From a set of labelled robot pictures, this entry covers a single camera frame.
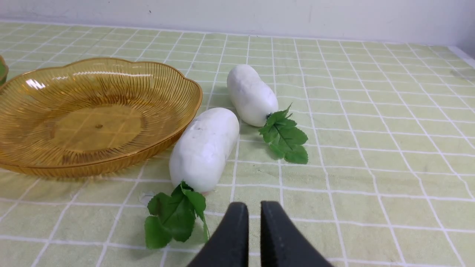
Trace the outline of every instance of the fruit basket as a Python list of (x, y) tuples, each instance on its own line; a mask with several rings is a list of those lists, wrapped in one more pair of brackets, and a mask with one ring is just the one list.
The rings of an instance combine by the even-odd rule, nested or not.
[(25, 73), (0, 87), (0, 167), (114, 172), (177, 141), (202, 97), (196, 82), (156, 62), (92, 58)]

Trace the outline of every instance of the daikon radish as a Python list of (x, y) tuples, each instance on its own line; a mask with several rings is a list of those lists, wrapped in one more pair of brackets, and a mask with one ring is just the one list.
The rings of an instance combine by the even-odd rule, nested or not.
[(238, 136), (239, 121), (228, 109), (212, 108), (196, 117), (171, 152), (173, 186), (185, 181), (199, 193), (213, 190)]
[(251, 66), (234, 67), (227, 83), (229, 98), (245, 123), (262, 127), (267, 117), (279, 109), (276, 95)]
[(289, 119), (290, 106), (278, 111), (277, 97), (259, 74), (249, 65), (237, 65), (228, 75), (229, 98), (239, 117), (247, 124), (260, 127), (259, 134), (277, 158), (307, 164), (308, 153), (303, 147), (307, 135)]

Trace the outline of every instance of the green radish leaf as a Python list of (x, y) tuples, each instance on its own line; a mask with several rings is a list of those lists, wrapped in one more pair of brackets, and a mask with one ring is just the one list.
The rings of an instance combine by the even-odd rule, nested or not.
[(161, 192), (148, 203), (151, 216), (145, 220), (145, 243), (147, 248), (162, 248), (171, 239), (187, 241), (195, 226), (196, 215), (203, 221), (205, 239), (209, 239), (204, 210), (205, 198), (185, 182), (178, 185), (170, 196)]
[(303, 146), (297, 145), (292, 151), (285, 153), (284, 159), (288, 162), (293, 162), (297, 164), (307, 164), (307, 150), (305, 150)]
[(150, 215), (157, 216), (159, 213), (159, 195), (155, 195), (147, 204)]
[(308, 141), (307, 135), (297, 128), (297, 122), (289, 119), (290, 106), (282, 111), (272, 113), (266, 124), (259, 129), (264, 142), (277, 158), (297, 164), (308, 163), (308, 153), (302, 146)]
[(164, 248), (171, 241), (171, 233), (156, 216), (145, 219), (145, 245), (148, 249)]
[(171, 197), (159, 193), (159, 214), (161, 223), (170, 231), (173, 239), (185, 242), (190, 238), (195, 225), (193, 205), (181, 191), (180, 185), (171, 193)]
[(191, 204), (193, 205), (196, 214), (198, 217), (203, 221), (203, 230), (204, 230), (204, 237), (205, 240), (209, 240), (209, 229), (208, 225), (206, 224), (206, 218), (205, 218), (205, 209), (206, 209), (206, 199), (205, 197), (198, 193), (193, 191), (191, 187), (189, 187), (184, 181), (181, 182), (181, 191), (185, 196), (190, 200)]

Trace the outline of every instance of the green plaid tablecloth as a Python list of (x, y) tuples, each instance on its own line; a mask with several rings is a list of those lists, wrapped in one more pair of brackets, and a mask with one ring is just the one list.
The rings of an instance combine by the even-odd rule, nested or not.
[[(200, 112), (233, 110), (226, 77), (250, 64), (281, 109), (293, 103), (310, 162), (272, 159), (242, 123), (207, 197), (211, 231), (245, 202), (259, 266), (259, 203), (276, 200), (337, 267), (475, 266), (475, 70), (446, 47), (0, 22), (0, 54), (9, 78), (90, 57), (164, 62), (201, 84)], [(185, 266), (200, 226), (186, 243), (144, 246), (143, 198), (172, 190), (169, 154), (107, 181), (1, 171), (0, 266)]]

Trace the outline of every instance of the white grid line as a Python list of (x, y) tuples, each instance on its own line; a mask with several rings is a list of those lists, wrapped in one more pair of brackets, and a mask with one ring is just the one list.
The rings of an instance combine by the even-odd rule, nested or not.
[[(297, 51), (297, 43), (295, 42), (295, 39), (294, 39), (294, 45), (295, 45), (295, 50)], [(300, 58), (298, 56), (297, 56), (297, 58), (298, 58), (299, 66), (301, 66), (300, 65)], [(302, 84), (305, 87), (304, 71), (302, 69), (300, 69), (300, 72), (302, 74)], [(308, 110), (311, 111), (312, 109), (311, 109), (311, 106), (310, 106), (310, 100), (308, 99), (307, 90), (305, 89), (304, 91), (305, 91), (305, 97), (307, 98)], [(328, 172), (326, 170), (325, 164), (323, 163), (323, 154), (322, 154), (322, 150), (320, 149), (320, 143), (319, 143), (319, 140), (318, 140), (317, 131), (315, 130), (315, 124), (314, 124), (314, 119), (313, 119), (312, 113), (310, 113), (310, 120), (312, 122), (313, 134), (315, 135), (315, 141), (316, 141), (317, 147), (318, 147), (318, 154), (319, 154), (319, 158), (320, 158), (320, 164), (322, 165), (323, 172), (325, 173), (326, 187), (327, 187), (327, 190), (330, 191), (330, 188), (331, 188), (330, 187), (330, 180), (329, 180), (329, 177), (328, 177)], [(330, 192), (328, 192), (328, 198), (330, 200), (330, 205), (331, 205), (331, 208), (332, 208), (333, 218), (336, 221), (336, 230), (337, 230), (337, 234), (338, 234), (338, 239), (340, 241), (340, 248), (342, 250), (343, 261), (345, 263), (345, 266), (348, 267), (348, 261), (346, 260), (347, 259), (346, 247), (345, 247), (345, 243), (343, 241), (342, 230), (340, 228), (340, 223), (338, 221), (338, 216), (336, 214), (336, 208), (335, 208), (335, 204), (333, 202), (333, 196)]]
[[(351, 134), (352, 134), (352, 136), (353, 136), (353, 139), (354, 139), (354, 141), (355, 141), (355, 144), (356, 144), (356, 147), (357, 147), (358, 152), (359, 152), (359, 154), (360, 154), (360, 157), (361, 157), (361, 159), (363, 160), (363, 163), (364, 163), (365, 167), (369, 169), (369, 165), (368, 165), (368, 163), (366, 162), (366, 159), (364, 158), (363, 153), (362, 153), (362, 151), (361, 151), (361, 149), (360, 149), (360, 145), (359, 145), (358, 139), (356, 138), (356, 135), (355, 135), (355, 133), (354, 133), (354, 131), (353, 131), (351, 122), (350, 122), (350, 120), (349, 120), (349, 118), (348, 118), (348, 115), (346, 114), (346, 109), (344, 108), (343, 103), (341, 102), (341, 97), (340, 97), (340, 94), (338, 93), (338, 91), (336, 92), (336, 95), (337, 95), (337, 97), (338, 97), (338, 99), (339, 99), (340, 106), (341, 106), (341, 108), (342, 108), (342, 110), (343, 110), (343, 113), (344, 113), (346, 122), (347, 122), (347, 124), (348, 124), (348, 127), (350, 128), (350, 132), (351, 132)], [(379, 203), (379, 205), (380, 205), (380, 207), (381, 207), (381, 210), (382, 210), (382, 212), (383, 212), (384, 219), (385, 219), (385, 220), (387, 221), (387, 223), (388, 223), (388, 226), (389, 226), (388, 228), (389, 228), (389, 230), (390, 230), (390, 232), (391, 232), (392, 238), (393, 238), (393, 240), (394, 240), (394, 244), (396, 245), (396, 249), (397, 249), (397, 251), (398, 251), (399, 258), (402, 260), (403, 266), (406, 266), (406, 260), (404, 259), (404, 255), (402, 254), (402, 250), (401, 250), (401, 248), (400, 248), (400, 246), (399, 246), (398, 239), (396, 238), (396, 234), (394, 233), (394, 228), (392, 227), (391, 221), (389, 220), (388, 213), (386, 212), (386, 209), (384, 208), (384, 205), (383, 205), (382, 200), (381, 200), (381, 196), (379, 195), (378, 184), (376, 183), (376, 176), (373, 174), (372, 171), (369, 171), (369, 173), (370, 173), (370, 176), (371, 176), (371, 178), (372, 178), (372, 180), (373, 180), (373, 187), (374, 187), (374, 190), (375, 190), (375, 192), (376, 192), (376, 196), (377, 196), (377, 198), (378, 198), (378, 203)]]
[[(251, 37), (249, 36), (249, 37), (247, 38), (247, 40), (248, 40), (248, 42), (247, 42), (246, 64), (247, 64), (247, 62), (248, 62), (248, 60), (249, 60), (249, 45), (250, 45), (250, 43), (251, 43)], [(216, 82), (213, 83), (213, 87), (212, 87), (211, 91), (213, 90), (214, 86), (216, 86), (215, 84), (216, 84)], [(211, 97), (212, 97), (212, 96), (213, 96), (213, 94), (211, 93), (211, 94), (209, 95), (208, 101), (211, 101)], [(233, 165), (233, 180), (232, 180), (232, 182), (231, 182), (231, 183), (232, 183), (232, 184), (231, 184), (231, 194), (230, 194), (230, 196), (229, 196), (229, 202), (230, 202), (230, 203), (234, 202), (234, 192), (236, 191), (236, 187), (235, 187), (235, 185), (236, 185), (236, 179), (237, 179), (236, 173), (237, 173), (237, 171), (238, 171), (238, 163), (237, 163), (237, 162), (238, 162), (238, 157), (239, 157), (239, 142), (240, 142), (240, 140), (241, 140), (242, 119), (241, 119), (241, 118), (238, 118), (238, 119), (239, 119), (239, 136), (238, 136), (238, 138), (237, 138), (237, 142), (236, 142), (236, 153), (235, 153), (235, 155), (234, 155), (234, 160), (233, 160), (233, 162), (234, 162), (234, 165)]]
[[(399, 93), (397, 93), (397, 94), (398, 94), (398, 97), (401, 99), (401, 101), (402, 101), (403, 103), (405, 103), (404, 99), (400, 96), (400, 94), (399, 94)], [(424, 133), (427, 134), (426, 130), (425, 130), (425, 129), (422, 127), (422, 125), (418, 122), (417, 117), (412, 113), (411, 110), (409, 110), (409, 112), (411, 112), (411, 115), (416, 119), (416, 122), (417, 122), (417, 123), (419, 124), (419, 126), (422, 128), (422, 130), (424, 131)], [(389, 128), (388, 128), (388, 126), (386, 125), (386, 122), (384, 121), (384, 119), (382, 119), (382, 121), (383, 121), (383, 123), (384, 123), (384, 125), (385, 125), (387, 131), (389, 132)], [(395, 144), (395, 145), (397, 146), (397, 148), (400, 150), (400, 147), (399, 147), (398, 143), (396, 142), (396, 140), (394, 139), (394, 137), (392, 136), (392, 134), (391, 134), (391, 137), (392, 137), (392, 139), (393, 139), (394, 144)], [(433, 140), (432, 140), (429, 136), (428, 136), (428, 138), (432, 141), (432, 144), (433, 144), (433, 145), (436, 147), (436, 149), (440, 152), (439, 148), (436, 146), (436, 144), (433, 142)], [(404, 160), (404, 163), (407, 165), (407, 168), (409, 168), (409, 170), (410, 170), (410, 171), (414, 174), (414, 176), (416, 176), (416, 178), (419, 180), (419, 185), (420, 185), (420, 187), (421, 187), (422, 193), (424, 194), (424, 196), (427, 196), (426, 190), (425, 190), (425, 188), (424, 188), (424, 184), (422, 183), (422, 179), (421, 179), (415, 172), (413, 172), (413, 170), (412, 170), (410, 164), (408, 163), (406, 157), (404, 156), (404, 154), (403, 154), (402, 152), (400, 152), (400, 155), (402, 156), (402, 159)], [(446, 161), (447, 165), (448, 165), (448, 166), (450, 167), (450, 169), (452, 170), (452, 167), (449, 165), (448, 161), (447, 161), (445, 158), (444, 158), (444, 160)], [(469, 195), (473, 198), (473, 196), (472, 196), (472, 194), (471, 194), (471, 192), (470, 192), (469, 189), (468, 189), (468, 193), (469, 193)], [(430, 200), (429, 198), (427, 198), (427, 202), (428, 202), (428, 204), (429, 204), (429, 206), (430, 206), (430, 208), (431, 208), (432, 213), (434, 214), (434, 216), (435, 216), (435, 218), (436, 218), (436, 221), (437, 221), (438, 225), (439, 225), (442, 229), (444, 229), (444, 226), (443, 226), (442, 222), (440, 221), (440, 219), (439, 219), (439, 217), (438, 217), (438, 215), (437, 215), (437, 213), (436, 213), (436, 211), (435, 211), (435, 209), (434, 209), (434, 207), (433, 207), (433, 205), (432, 205), (432, 202), (431, 202), (431, 200)], [(449, 242), (450, 247), (452, 248), (452, 250), (454, 251), (455, 255), (457, 256), (457, 259), (460, 261), (460, 263), (462, 264), (462, 266), (465, 266), (465, 263), (464, 263), (464, 261), (462, 260), (462, 257), (461, 257), (460, 254), (458, 253), (457, 249), (455, 248), (455, 246), (454, 246), (452, 240), (450, 239), (450, 237), (449, 237), (449, 235), (447, 234), (446, 231), (444, 231), (444, 235), (445, 235), (445, 237), (447, 238), (447, 241)]]
[(35, 267), (38, 262), (41, 260), (41, 257), (43, 256), (43, 254), (45, 253), (46, 249), (48, 248), (51, 240), (53, 240), (53, 237), (54, 235), (56, 234), (56, 231), (58, 230), (59, 228), (59, 225), (61, 224), (61, 221), (63, 220), (64, 218), (64, 214), (66, 213), (66, 211), (69, 209), (69, 207), (71, 207), (71, 203), (74, 202), (76, 200), (76, 198), (79, 196), (79, 193), (81, 192), (81, 190), (88, 184), (88, 182), (84, 182), (82, 184), (82, 186), (79, 188), (79, 190), (76, 192), (76, 194), (74, 194), (73, 198), (71, 199), (71, 201), (66, 205), (66, 207), (61, 211), (61, 214), (59, 215), (59, 218), (56, 222), (56, 224), (54, 225), (53, 227), (53, 230), (51, 231), (45, 245), (43, 246), (43, 248), (40, 250), (40, 252), (38, 253), (38, 255), (36, 256), (35, 260), (33, 261), (33, 263), (31, 264), (31, 267)]
[(115, 219), (114, 219), (114, 223), (112, 224), (112, 227), (111, 227), (111, 230), (109, 231), (109, 235), (107, 236), (107, 240), (105, 241), (105, 243), (103, 244), (103, 247), (102, 247), (102, 251), (101, 251), (101, 255), (99, 256), (99, 259), (97, 260), (97, 263), (96, 263), (96, 267), (100, 267), (101, 264), (102, 264), (102, 261), (104, 259), (104, 256), (105, 256), (105, 253), (107, 251), (107, 246), (109, 246), (110, 242), (111, 242), (111, 238), (112, 236), (114, 235), (114, 231), (115, 231), (115, 228), (117, 227), (117, 224), (119, 222), (119, 219), (120, 217), (122, 216), (122, 211), (126, 205), (126, 203), (129, 201), (130, 199), (130, 196), (132, 196), (132, 193), (133, 191), (135, 190), (135, 188), (137, 187), (137, 185), (139, 184), (139, 181), (142, 177), (142, 174), (143, 174), (143, 170), (145, 169), (145, 166), (147, 165), (147, 162), (146, 161), (143, 166), (141, 167), (140, 169), (140, 172), (139, 172), (139, 175), (137, 177), (137, 181), (135, 181), (135, 184), (132, 186), (132, 188), (130, 189), (129, 193), (127, 194), (127, 196), (125, 197), (125, 200), (122, 202), (122, 205), (120, 205), (120, 208), (117, 212), (117, 214), (115, 215)]

